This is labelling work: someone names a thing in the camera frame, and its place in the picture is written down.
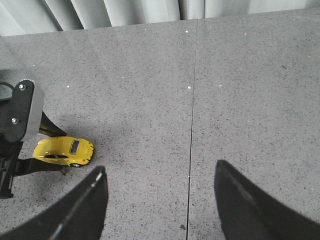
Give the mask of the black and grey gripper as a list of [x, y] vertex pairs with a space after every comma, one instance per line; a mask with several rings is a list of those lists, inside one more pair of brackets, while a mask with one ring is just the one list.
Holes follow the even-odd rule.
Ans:
[[16, 86], [2, 81], [11, 90], [10, 97], [0, 98], [0, 198], [9, 199], [12, 180], [43, 171], [60, 171], [63, 165], [36, 158], [18, 159], [23, 142], [37, 133], [49, 137], [65, 137], [67, 133], [56, 126], [43, 111], [44, 92], [30, 79], [22, 79]]

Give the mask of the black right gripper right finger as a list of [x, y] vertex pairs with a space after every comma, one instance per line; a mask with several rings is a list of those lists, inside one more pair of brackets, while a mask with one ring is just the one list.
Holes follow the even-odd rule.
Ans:
[[279, 202], [226, 160], [215, 168], [214, 194], [227, 240], [318, 240], [319, 223]]

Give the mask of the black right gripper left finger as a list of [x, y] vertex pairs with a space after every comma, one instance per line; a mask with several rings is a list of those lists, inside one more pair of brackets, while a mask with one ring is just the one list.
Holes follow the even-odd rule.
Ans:
[[72, 191], [2, 240], [98, 240], [108, 204], [105, 167], [94, 168]]

